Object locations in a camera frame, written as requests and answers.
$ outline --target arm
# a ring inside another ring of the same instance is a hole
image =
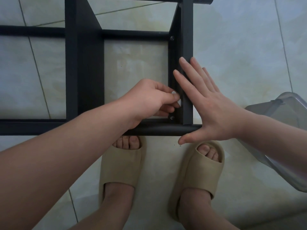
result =
[[[233,103],[218,89],[195,58],[179,63],[189,82],[177,70],[174,76],[201,116],[203,126],[178,143],[239,138],[267,156],[307,173],[307,131],[257,115]]]
[[[165,116],[179,107],[179,95],[172,91],[141,80],[119,100],[2,151],[0,229],[32,229],[125,131],[155,113]]]

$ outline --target toe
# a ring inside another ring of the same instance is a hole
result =
[[[118,147],[118,148],[122,148],[122,137],[119,137],[119,138],[117,139],[117,147]]]
[[[137,136],[130,136],[129,138],[130,149],[135,150],[140,148],[140,141]]]
[[[212,160],[219,162],[219,155],[217,152],[215,152],[215,154],[213,155]]]
[[[208,145],[202,144],[200,146],[198,146],[197,151],[199,151],[202,155],[207,155],[207,153],[209,152],[210,147]]]
[[[129,149],[129,136],[122,137],[122,149]]]
[[[216,153],[216,150],[214,148],[210,148],[210,151],[206,155],[207,158],[212,159],[213,155]]]

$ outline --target person's left arm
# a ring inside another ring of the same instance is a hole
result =
[[[179,107],[178,94],[143,79],[120,99],[0,153],[0,229],[32,229],[125,131]]]

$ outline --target small white object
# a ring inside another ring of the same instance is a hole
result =
[[[178,100],[178,104],[179,106],[181,106],[181,99]]]

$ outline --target slide sandal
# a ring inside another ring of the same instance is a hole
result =
[[[99,180],[99,204],[104,199],[105,184],[108,182],[120,182],[136,188],[144,159],[146,156],[146,139],[138,136],[140,148],[136,150],[109,147],[101,158]]]
[[[202,155],[197,150],[197,147],[201,144],[206,144],[210,148],[214,148],[219,155],[219,162]],[[204,189],[211,194],[211,199],[213,199],[224,161],[224,150],[217,141],[200,142],[191,145],[182,160],[179,174],[169,199],[168,209],[174,220],[179,222],[178,204],[183,189]]]

